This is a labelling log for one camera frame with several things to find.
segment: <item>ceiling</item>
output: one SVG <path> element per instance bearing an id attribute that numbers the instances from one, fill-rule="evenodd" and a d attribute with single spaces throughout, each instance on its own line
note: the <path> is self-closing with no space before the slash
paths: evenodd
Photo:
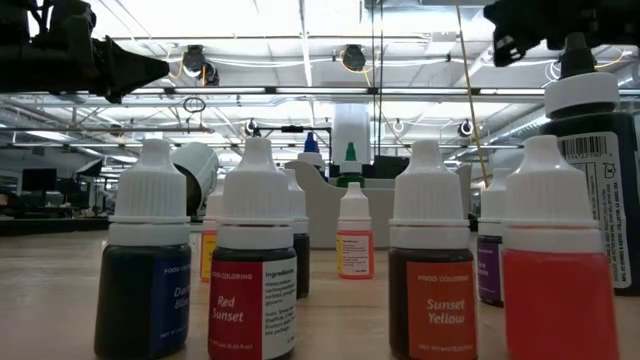
<path id="1" fill-rule="evenodd" d="M 422 89 L 426 94 L 433 92 L 430 90 L 433 88 L 465 88 L 466 54 L 470 86 L 496 92 L 474 97 L 480 137 L 487 144 L 520 144 L 519 131 L 513 130 L 520 130 L 519 126 L 525 129 L 520 124 L 522 119 L 528 119 L 524 124 L 527 125 L 544 118 L 540 110 L 542 90 L 530 94 L 524 91 L 520 93 L 522 96 L 498 96 L 495 89 L 543 89 L 559 73 L 558 65 L 554 64 L 559 54 L 547 50 L 544 43 L 514 66 L 492 65 L 493 25 L 482 16 L 482 5 L 492 2 L 488 0 L 460 1 L 465 52 L 456 8 L 450 6 L 450 1 L 421 5 L 420 0 L 387 0 L 382 20 L 379 10 L 374 12 L 373 27 L 371 11 L 363 8 L 360 0 L 88 2 L 98 17 L 94 37 L 109 35 L 128 51 L 170 62 L 171 76 L 148 84 L 149 88 L 197 90 L 201 86 L 199 81 L 181 71 L 182 53 L 188 45 L 196 44 L 204 46 L 208 61 L 220 75 L 221 87 L 258 89 L 374 86 L 404 91 Z M 340 56 L 347 44 L 361 46 L 367 58 L 365 68 L 371 70 L 353 73 L 344 68 Z M 634 51 L 631 47 L 602 46 L 593 53 L 602 70 L 616 72 L 630 65 Z M 202 113 L 190 114 L 183 108 L 188 96 L 167 96 L 152 90 L 129 96 L 124 102 L 126 106 L 113 106 L 89 95 L 73 99 L 47 94 L 2 96 L 0 124 L 7 128 L 71 127 L 88 131 L 67 133 L 68 138 L 62 140 L 25 132 L 16 137 L 0 133 L 4 135 L 0 142 L 94 144 L 78 148 L 90 149 L 88 155 L 124 155 L 135 159 L 139 147 L 98 144 L 137 144 L 145 137 L 163 137 L 176 144 L 201 141 L 216 147 L 222 163 L 231 167 L 240 159 L 243 127 L 250 119 L 259 126 L 330 127 L 336 116 L 335 103 L 358 102 L 369 107 L 372 124 L 378 120 L 373 118 L 373 98 L 366 94 L 305 94 L 308 89 L 302 89 L 297 95 L 238 95 L 229 90 L 225 94 L 197 95 L 207 107 Z M 471 118 L 466 92 L 425 94 L 382 96 L 376 114 L 381 109 L 384 115 L 383 153 L 407 155 L 404 147 L 397 146 L 420 139 L 469 144 L 469 138 L 457 134 L 458 125 Z M 130 130 L 113 136 L 108 130 L 114 125 Z M 274 158 L 283 161 L 295 158 L 301 150 L 287 144 L 299 146 L 304 138 L 304 134 L 271 133 Z M 327 147 L 324 144 L 320 147 L 328 160 Z M 448 158 L 473 160 L 473 153 L 456 149 L 445 153 Z"/>

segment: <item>blue label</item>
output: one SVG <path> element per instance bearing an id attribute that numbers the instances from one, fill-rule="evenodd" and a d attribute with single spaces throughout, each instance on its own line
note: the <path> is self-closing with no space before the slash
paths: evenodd
<path id="1" fill-rule="evenodd" d="M 180 346 L 189 329 L 191 255 L 156 259 L 153 267 L 151 354 Z"/>

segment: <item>plastic bottle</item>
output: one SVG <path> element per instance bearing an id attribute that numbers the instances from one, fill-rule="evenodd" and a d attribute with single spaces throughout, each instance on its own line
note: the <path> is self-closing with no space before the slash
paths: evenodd
<path id="1" fill-rule="evenodd" d="M 209 356 L 289 359 L 295 345 L 296 253 L 287 176 L 271 142 L 249 138 L 225 179 L 211 266 Z"/>
<path id="2" fill-rule="evenodd" d="M 364 188 L 362 164 L 359 163 L 356 158 L 356 150 L 353 147 L 353 143 L 349 143 L 344 161 L 340 164 L 340 177 L 338 178 L 336 186 L 345 188 L 352 182 L 360 183 L 360 187 Z"/>
<path id="3" fill-rule="evenodd" d="M 155 359 L 183 347 L 189 326 L 191 249 L 186 179 L 165 140 L 145 140 L 120 176 L 102 253 L 94 350 Z"/>
<path id="4" fill-rule="evenodd" d="M 485 304 L 503 307 L 502 222 L 507 176 L 511 169 L 493 170 L 491 185 L 481 194 L 482 217 L 478 222 L 478 294 Z"/>
<path id="5" fill-rule="evenodd" d="M 298 186 L 295 170 L 285 169 L 289 179 L 289 210 L 293 218 L 293 249 L 298 257 L 298 286 L 296 297 L 306 298 L 309 295 L 311 281 L 310 258 L 311 241 L 309 238 L 309 218 L 307 217 L 307 203 L 304 190 Z"/>
<path id="6" fill-rule="evenodd" d="M 307 133 L 307 139 L 304 141 L 304 152 L 298 154 L 298 160 L 313 165 L 318 169 L 320 176 L 322 176 L 325 181 L 328 180 L 324 174 L 325 163 L 324 160 L 322 160 L 318 142 L 313 138 L 313 132 L 311 131 Z"/>
<path id="7" fill-rule="evenodd" d="M 222 215 L 222 194 L 224 181 L 218 180 L 216 189 L 207 198 L 207 213 L 202 221 L 200 246 L 200 281 L 211 279 L 211 255 L 218 240 L 218 217 Z"/>
<path id="8" fill-rule="evenodd" d="M 582 34 L 567 37 L 561 78 L 545 91 L 553 121 L 540 131 L 558 136 L 565 159 L 587 178 L 616 294 L 640 295 L 638 143 L 633 115 L 614 112 L 619 102 L 616 75 L 596 72 Z"/>
<path id="9" fill-rule="evenodd" d="M 584 174 L 555 136 L 524 143 L 507 178 L 507 347 L 517 360 L 619 359 L 613 289 Z"/>
<path id="10" fill-rule="evenodd" d="M 340 217 L 336 236 L 338 276 L 343 279 L 371 279 L 374 273 L 373 231 L 369 199 L 352 182 L 340 199 Z"/>
<path id="11" fill-rule="evenodd" d="M 438 142 L 417 141 L 396 178 L 389 250 L 389 342 L 400 359 L 477 359 L 469 222 Z"/>

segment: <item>wooden table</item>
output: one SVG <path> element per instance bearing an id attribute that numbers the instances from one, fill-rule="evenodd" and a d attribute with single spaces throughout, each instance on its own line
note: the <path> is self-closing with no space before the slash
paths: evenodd
<path id="1" fill-rule="evenodd" d="M 0 358 L 94 358 L 104 240 L 106 232 L 0 238 Z M 311 294 L 298 302 L 295 359 L 392 359 L 386 252 L 376 253 L 373 280 L 338 279 L 332 251 L 314 251 L 311 260 Z M 192 279 L 187 348 L 168 359 L 208 359 L 208 286 L 195 271 Z M 617 298 L 616 307 L 622 359 L 639 359 L 640 298 Z M 506 360 L 503 310 L 478 309 L 480 359 Z"/>

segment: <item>brown liquid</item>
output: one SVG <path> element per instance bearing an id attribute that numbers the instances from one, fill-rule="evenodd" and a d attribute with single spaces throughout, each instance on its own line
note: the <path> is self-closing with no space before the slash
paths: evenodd
<path id="1" fill-rule="evenodd" d="M 389 250 L 389 344 L 396 358 L 412 360 L 409 356 L 407 263 L 462 263 L 469 261 L 473 261 L 473 254 L 468 249 L 391 248 Z"/>

